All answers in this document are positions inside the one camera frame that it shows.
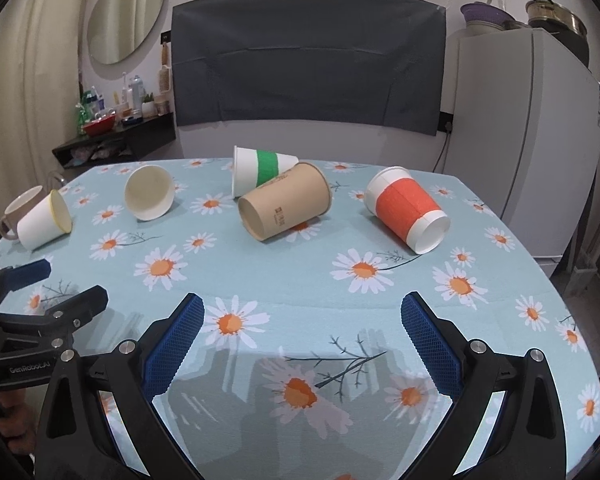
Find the person's left hand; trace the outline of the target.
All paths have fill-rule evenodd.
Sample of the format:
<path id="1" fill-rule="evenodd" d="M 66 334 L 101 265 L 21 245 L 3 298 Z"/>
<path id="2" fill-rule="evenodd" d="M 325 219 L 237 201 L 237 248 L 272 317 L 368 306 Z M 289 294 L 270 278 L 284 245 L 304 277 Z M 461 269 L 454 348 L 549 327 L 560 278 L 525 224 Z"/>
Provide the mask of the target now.
<path id="1" fill-rule="evenodd" d="M 26 390 L 0 392 L 0 434 L 7 439 L 9 451 L 30 455 L 35 449 L 36 431 L 33 408 L 27 404 Z"/>

